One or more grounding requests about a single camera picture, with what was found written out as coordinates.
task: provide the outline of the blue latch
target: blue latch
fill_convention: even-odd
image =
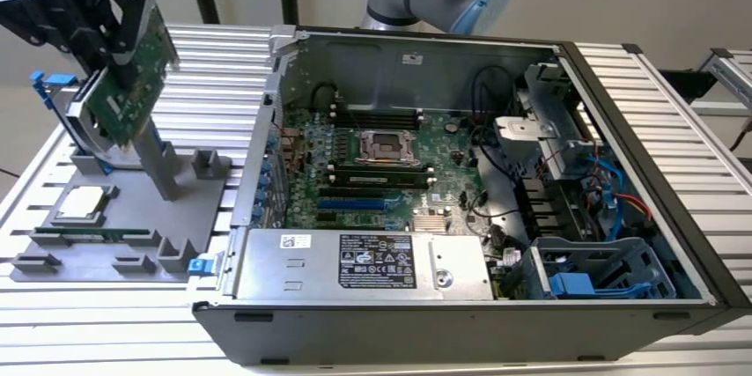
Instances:
[[[213,275],[213,260],[190,259],[188,263],[188,276],[210,276]]]
[[[649,297],[649,282],[628,288],[596,290],[586,273],[557,273],[549,278],[550,292],[560,299],[640,299]]]
[[[46,95],[46,87],[66,87],[77,82],[74,75],[70,74],[52,74],[44,81],[44,73],[40,70],[32,72],[29,79],[32,80],[32,87],[34,88],[36,94],[42,98],[44,105],[48,109],[53,108],[53,104],[52,98]]]

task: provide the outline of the black cable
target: black cable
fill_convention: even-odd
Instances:
[[[476,127],[472,132],[469,133],[469,140],[472,141],[472,136],[476,134],[476,131],[478,129],[485,129],[488,131],[493,131],[490,128],[486,127]],[[493,167],[498,170],[498,172],[501,172],[501,174],[509,178],[509,181],[512,182],[512,184],[517,184],[517,180],[514,179],[514,177],[512,176],[512,174],[509,173],[509,171],[506,171],[506,169],[504,169],[501,167],[501,165],[498,163],[496,163],[496,161],[493,160],[493,158],[490,157],[488,151],[485,150],[485,147],[482,146],[482,134],[480,134],[480,139],[478,139],[478,147],[480,147],[480,152],[482,153],[482,156],[485,156],[485,159],[489,161],[489,163],[493,165]]]
[[[737,139],[733,140],[733,144],[730,144],[730,147],[728,147],[728,149],[729,149],[730,151],[733,151],[733,150],[737,149],[738,145],[740,145],[741,142],[744,141],[745,135],[746,135],[746,132],[745,132],[745,131],[741,131],[741,132],[738,133]]]
[[[500,70],[501,73],[506,76],[506,79],[509,80],[512,103],[513,103],[514,92],[517,91],[516,84],[514,84],[514,78],[512,77],[506,68],[504,68],[501,65],[486,65],[482,68],[480,68],[476,71],[474,76],[472,77],[472,83],[470,83],[470,86],[469,86],[469,108],[470,108],[470,112],[472,112],[472,119],[474,119],[474,117],[476,117],[476,101],[478,102],[478,106],[480,106],[478,112],[481,114],[484,112],[482,111],[482,97],[478,96],[478,79],[480,79],[480,76],[482,75],[482,73],[486,70]],[[489,92],[488,85],[482,84],[481,88],[485,88],[485,93]]]
[[[472,199],[472,201],[469,202],[469,206],[468,206],[468,211],[474,213],[476,216],[478,217],[486,217],[486,218],[492,218],[492,217],[501,217],[501,216],[506,216],[510,213],[516,213],[520,211],[520,209],[512,209],[512,210],[506,210],[501,213],[497,213],[496,215],[484,215],[482,213],[478,213],[478,211],[474,209],[474,203],[478,201],[478,198],[482,197],[485,191],[482,191],[480,194],[477,194],[474,196],[474,198]]]
[[[12,177],[16,178],[16,179],[18,179],[18,178],[21,177],[21,175],[18,175],[17,173],[13,173],[13,172],[10,172],[10,171],[2,169],[1,167],[0,167],[0,173],[4,173],[5,175],[12,176]]]
[[[470,209],[472,213],[474,213],[476,216],[478,217],[486,217],[488,219],[493,218],[493,217],[501,217],[501,216],[506,216],[510,213],[517,213],[520,211],[520,209],[512,209],[512,210],[506,210],[502,213],[497,213],[496,215],[484,215],[482,213],[480,213],[474,208]]]
[[[324,87],[329,87],[334,93],[337,92],[337,85],[334,83],[329,83],[326,81],[317,83],[310,90],[310,101],[308,103],[308,110],[310,112],[316,110],[316,94],[318,94],[318,90]]]

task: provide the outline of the cable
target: cable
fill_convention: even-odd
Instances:
[[[328,81],[321,81],[320,83],[317,83],[313,86],[313,89],[310,90],[310,101],[308,103],[308,110],[310,112],[313,112],[316,110],[316,107],[314,107],[316,106],[316,94],[318,94],[318,90],[324,87],[329,87],[333,90],[334,95],[336,95],[337,85],[334,83],[330,83]]]
[[[486,218],[506,216],[508,214],[517,213],[518,211],[520,211],[520,209],[512,209],[512,210],[506,210],[502,213],[497,213],[496,215],[484,215],[482,213],[478,213],[477,210],[472,209],[472,213],[474,213],[476,216],[486,217]]]
[[[482,192],[480,192],[480,194],[477,194],[474,196],[474,198],[472,199],[472,201],[469,202],[469,206],[468,206],[468,212],[472,212],[476,216],[478,217],[485,217],[485,218],[493,218],[493,217],[501,217],[505,216],[510,213],[516,213],[520,211],[520,209],[512,209],[512,210],[506,210],[501,213],[497,213],[496,215],[484,215],[482,213],[478,213],[478,211],[474,209],[474,203],[478,202],[478,198],[481,198],[484,195],[486,195],[486,191],[484,190]]]
[[[13,173],[8,170],[5,170],[4,168],[0,167],[0,173],[4,173],[8,176],[12,176],[13,178],[18,179],[21,177],[21,175],[18,175],[17,173]]]
[[[536,179],[540,178],[540,175],[542,174],[542,168],[545,167],[545,164],[556,157],[557,154],[564,151],[566,147],[568,146],[565,145],[558,150],[553,151],[553,153],[545,158],[545,160],[542,160],[542,163],[538,165],[538,171],[536,172]]]
[[[594,162],[596,165],[602,167],[606,171],[610,171],[612,173],[616,174],[618,178],[618,191],[624,191],[624,173],[609,162],[606,162],[602,159],[596,159],[594,157],[588,156],[588,160],[590,162]]]
[[[476,121],[476,117],[478,117],[478,114],[476,113],[476,96],[477,96],[477,90],[478,90],[478,88],[477,88],[478,87],[478,78],[486,70],[500,70],[501,73],[504,73],[504,75],[506,76],[506,79],[509,80],[509,89],[510,89],[510,97],[512,97],[512,102],[509,103],[510,105],[513,105],[513,100],[514,100],[513,96],[514,96],[514,92],[517,91],[514,78],[512,77],[506,68],[504,68],[501,65],[486,65],[482,68],[480,68],[477,70],[477,72],[474,73],[474,76],[472,77],[472,83],[470,83],[470,86],[469,86],[469,108],[470,108],[470,112],[472,112],[473,121]],[[488,85],[482,84],[481,87],[485,88],[485,92],[489,92]],[[478,106],[480,106],[480,110],[477,112],[482,113],[481,97],[478,97]]]
[[[642,210],[642,208],[632,200],[626,200],[626,204],[629,206],[632,206],[634,208],[634,210],[637,210],[642,215],[645,214],[645,211]]]
[[[469,140],[472,141],[472,137],[474,136],[476,132],[478,131],[478,129],[485,129],[490,132],[493,132],[493,130],[488,127],[474,127],[474,129],[472,130],[472,132],[469,133]],[[501,172],[501,174],[509,178],[509,182],[514,185],[517,185],[517,180],[514,179],[514,177],[512,176],[512,174],[509,173],[509,171],[506,169],[504,169],[501,167],[501,165],[498,163],[496,163],[496,161],[493,160],[493,158],[490,157],[488,151],[485,150],[485,147],[482,146],[482,135],[480,135],[480,139],[478,139],[478,147],[480,147],[480,152],[482,153],[482,156],[485,156],[485,159],[489,161],[489,163],[493,165],[493,167],[496,168],[496,170],[498,172]]]
[[[733,151],[733,150],[737,149],[738,145],[740,145],[741,142],[744,141],[745,135],[746,135],[746,132],[745,132],[745,131],[741,131],[741,132],[738,133],[737,139],[733,140],[733,144],[730,144],[730,147],[728,147],[728,149],[729,149],[730,151]]]
[[[648,215],[648,220],[653,220],[653,214],[649,211],[649,207],[642,203],[642,201],[636,198],[633,195],[614,193],[613,196],[625,199],[628,202],[633,202],[641,209],[642,213]]]

